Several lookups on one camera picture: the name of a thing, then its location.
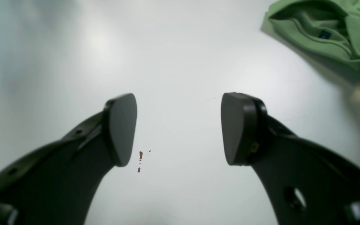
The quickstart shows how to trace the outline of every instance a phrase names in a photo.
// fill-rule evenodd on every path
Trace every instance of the cutout hole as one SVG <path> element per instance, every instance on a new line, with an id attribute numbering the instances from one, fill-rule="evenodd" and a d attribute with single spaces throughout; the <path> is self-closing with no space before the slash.
<path id="1" fill-rule="evenodd" d="M 286 200 L 291 208 L 298 212 L 306 211 L 306 200 L 303 193 L 295 187 L 286 188 Z"/>

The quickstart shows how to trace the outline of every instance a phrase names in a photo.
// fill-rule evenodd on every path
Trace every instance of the green polo shirt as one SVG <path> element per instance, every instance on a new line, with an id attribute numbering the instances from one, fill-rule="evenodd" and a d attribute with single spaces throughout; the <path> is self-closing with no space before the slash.
<path id="1" fill-rule="evenodd" d="M 294 44 L 360 71 L 360 0 L 279 0 L 268 18 Z"/>

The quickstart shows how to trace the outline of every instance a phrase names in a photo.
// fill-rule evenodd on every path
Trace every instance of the black plastic arm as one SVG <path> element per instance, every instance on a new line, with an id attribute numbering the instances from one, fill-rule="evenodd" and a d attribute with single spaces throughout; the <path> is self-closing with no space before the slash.
<path id="1" fill-rule="evenodd" d="M 297 137 L 240 93 L 222 98 L 229 165 L 250 165 L 263 183 L 280 225 L 360 225 L 360 169 Z"/>
<path id="2" fill-rule="evenodd" d="M 0 225 L 82 225 L 104 175 L 130 160 L 133 94 L 108 101 L 61 140 L 0 172 Z"/>

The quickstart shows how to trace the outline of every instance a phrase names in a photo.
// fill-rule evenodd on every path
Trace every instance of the screw hole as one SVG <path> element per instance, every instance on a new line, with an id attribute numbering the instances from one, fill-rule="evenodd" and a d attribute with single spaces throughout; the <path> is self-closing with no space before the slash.
<path id="1" fill-rule="evenodd" d="M 291 208 L 293 208 L 295 211 L 306 211 L 305 197 L 298 188 L 286 188 L 286 200 L 289 202 Z"/>
<path id="2" fill-rule="evenodd" d="M 17 168 L 12 168 L 8 171 L 8 175 L 14 175 L 17 171 Z"/>

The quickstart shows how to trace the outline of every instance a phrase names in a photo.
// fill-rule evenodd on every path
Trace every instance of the white surface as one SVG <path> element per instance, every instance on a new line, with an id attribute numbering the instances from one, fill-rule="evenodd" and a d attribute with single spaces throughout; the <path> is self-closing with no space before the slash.
<path id="1" fill-rule="evenodd" d="M 0 1 L 0 169 L 134 93 L 131 161 L 106 175 L 86 224 L 276 224 L 253 170 L 226 164 L 222 94 L 261 98 L 359 166 L 360 120 L 352 84 L 261 30 L 273 2 Z"/>

